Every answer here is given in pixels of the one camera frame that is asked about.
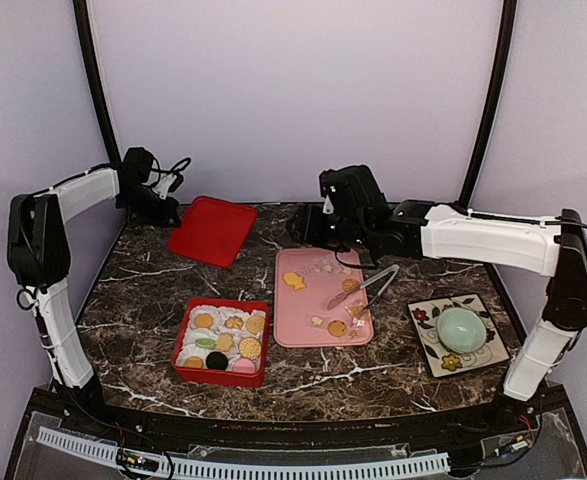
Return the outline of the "black round cookie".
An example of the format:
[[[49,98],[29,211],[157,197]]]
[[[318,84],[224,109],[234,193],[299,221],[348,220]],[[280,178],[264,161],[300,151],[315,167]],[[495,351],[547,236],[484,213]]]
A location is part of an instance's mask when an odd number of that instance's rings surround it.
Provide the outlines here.
[[[229,365],[228,357],[219,351],[213,351],[206,357],[206,367],[211,370],[225,371]]]

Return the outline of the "red box lid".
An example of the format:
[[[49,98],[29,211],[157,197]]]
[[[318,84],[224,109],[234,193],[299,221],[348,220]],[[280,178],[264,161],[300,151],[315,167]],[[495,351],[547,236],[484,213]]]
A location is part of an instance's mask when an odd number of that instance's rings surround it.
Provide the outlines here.
[[[255,221],[257,210],[207,196],[196,198],[170,236],[168,250],[220,268],[235,262]]]

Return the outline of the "swirl butter cookie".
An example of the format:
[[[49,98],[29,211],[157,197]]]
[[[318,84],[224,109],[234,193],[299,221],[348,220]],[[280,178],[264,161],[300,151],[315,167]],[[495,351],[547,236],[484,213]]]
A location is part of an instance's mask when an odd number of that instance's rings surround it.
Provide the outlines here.
[[[225,321],[224,326],[227,329],[241,330],[244,326],[244,321],[239,316],[232,316]]]

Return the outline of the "green round cookie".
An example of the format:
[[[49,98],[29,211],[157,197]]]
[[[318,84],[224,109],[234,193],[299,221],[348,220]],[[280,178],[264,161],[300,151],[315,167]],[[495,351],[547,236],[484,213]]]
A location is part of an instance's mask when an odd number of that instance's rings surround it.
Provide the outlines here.
[[[214,350],[216,347],[216,341],[211,338],[198,338],[195,340],[195,345],[199,348]]]

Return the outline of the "flower cookie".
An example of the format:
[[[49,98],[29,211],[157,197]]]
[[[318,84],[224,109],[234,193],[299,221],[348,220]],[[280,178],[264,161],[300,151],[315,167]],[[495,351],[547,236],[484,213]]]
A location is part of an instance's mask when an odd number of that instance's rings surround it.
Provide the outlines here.
[[[193,326],[197,329],[210,329],[214,324],[215,319],[209,313],[199,313],[193,319]]]
[[[215,343],[215,349],[220,352],[228,352],[235,347],[235,340],[231,334],[222,333]]]

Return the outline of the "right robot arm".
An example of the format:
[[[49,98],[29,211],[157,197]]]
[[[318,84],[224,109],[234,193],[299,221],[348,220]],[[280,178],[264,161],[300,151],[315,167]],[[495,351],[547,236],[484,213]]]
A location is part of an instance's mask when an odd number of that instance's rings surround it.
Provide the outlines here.
[[[559,217],[512,217],[461,212],[448,204],[406,200],[388,206],[302,204],[287,221],[291,238],[333,252],[361,247],[372,261],[384,256],[463,259],[504,265],[548,278],[546,304],[511,363],[505,394],[483,413],[494,434],[522,416],[569,344],[587,327],[587,225],[570,209]]]

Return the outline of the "round tan cookie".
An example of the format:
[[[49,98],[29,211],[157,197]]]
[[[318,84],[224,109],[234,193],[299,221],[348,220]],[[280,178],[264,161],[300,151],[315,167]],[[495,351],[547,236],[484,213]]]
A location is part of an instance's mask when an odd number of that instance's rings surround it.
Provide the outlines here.
[[[198,356],[190,356],[184,361],[183,367],[189,369],[202,369],[204,367],[204,360]]]

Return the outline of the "pink round cookie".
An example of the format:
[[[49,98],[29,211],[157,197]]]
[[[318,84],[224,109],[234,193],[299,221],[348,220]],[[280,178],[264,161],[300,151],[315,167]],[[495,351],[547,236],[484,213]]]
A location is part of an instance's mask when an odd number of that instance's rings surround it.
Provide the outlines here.
[[[240,358],[233,366],[233,372],[237,374],[252,375],[256,372],[255,363],[247,358]]]

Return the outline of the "metal serving tongs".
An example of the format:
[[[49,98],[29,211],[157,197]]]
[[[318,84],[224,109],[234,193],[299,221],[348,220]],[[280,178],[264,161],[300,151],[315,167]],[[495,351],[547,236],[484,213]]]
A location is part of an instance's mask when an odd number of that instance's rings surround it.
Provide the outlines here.
[[[333,310],[338,306],[343,305],[351,297],[360,295],[365,300],[365,303],[361,305],[355,305],[351,309],[350,313],[353,319],[360,321],[368,313],[370,307],[375,304],[389,289],[398,274],[399,266],[397,264],[386,267],[385,269],[360,283],[357,287],[352,287],[349,290],[343,290],[341,293],[338,293],[328,301],[326,310]],[[379,282],[382,282],[381,286],[374,292],[373,296],[369,296],[368,288]]]

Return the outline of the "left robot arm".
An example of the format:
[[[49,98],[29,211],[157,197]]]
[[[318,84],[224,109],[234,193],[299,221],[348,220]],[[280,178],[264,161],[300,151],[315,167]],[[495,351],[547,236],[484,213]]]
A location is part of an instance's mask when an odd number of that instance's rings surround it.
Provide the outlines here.
[[[182,171],[135,163],[117,168],[98,165],[44,190],[12,198],[7,262],[20,286],[17,303],[33,313],[54,378],[62,385],[81,390],[95,376],[70,307],[67,224],[113,200],[144,223],[176,228],[179,203],[170,194],[181,185]]]

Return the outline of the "red cookie box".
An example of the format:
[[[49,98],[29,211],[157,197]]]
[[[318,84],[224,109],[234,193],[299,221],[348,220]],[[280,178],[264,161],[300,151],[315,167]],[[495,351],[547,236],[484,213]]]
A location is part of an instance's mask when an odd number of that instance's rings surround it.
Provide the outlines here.
[[[250,310],[262,310],[265,311],[267,314],[266,320],[266,333],[265,333],[265,345],[263,347],[263,357],[261,367],[258,370],[257,374],[253,375],[240,375],[240,374],[232,374],[225,371],[216,371],[216,370],[209,370],[209,369],[189,369],[189,368],[182,368],[176,364],[176,359],[178,355],[179,343],[182,340],[182,337],[186,330],[187,324],[187,317],[191,310],[200,305],[213,305],[213,306],[231,306],[236,307],[245,311]],[[180,330],[175,341],[175,345],[173,348],[172,353],[172,366],[174,370],[178,373],[184,381],[191,381],[197,383],[205,383],[205,384],[217,384],[217,385],[224,385],[224,386],[238,386],[238,387],[246,387],[246,388],[257,388],[261,386],[264,382],[265,376],[265,365],[266,365],[266,357],[268,351],[268,337],[269,337],[269,327],[270,327],[270,320],[269,320],[270,312],[269,308],[266,303],[259,302],[259,301],[237,301],[237,300],[228,300],[228,299],[213,299],[213,298],[201,298],[196,297],[189,301],[186,307],[186,311],[182,320],[182,324],[180,326]]]

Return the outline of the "round waffle cookie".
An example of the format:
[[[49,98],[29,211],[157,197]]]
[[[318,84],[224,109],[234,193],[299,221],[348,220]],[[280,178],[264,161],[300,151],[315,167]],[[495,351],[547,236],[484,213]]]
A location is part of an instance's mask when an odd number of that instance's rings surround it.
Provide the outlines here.
[[[243,358],[257,359],[262,353],[262,344],[256,338],[244,338],[239,344],[239,352]]]
[[[257,336],[263,333],[265,324],[266,319],[264,316],[252,315],[247,319],[245,326],[250,334]]]

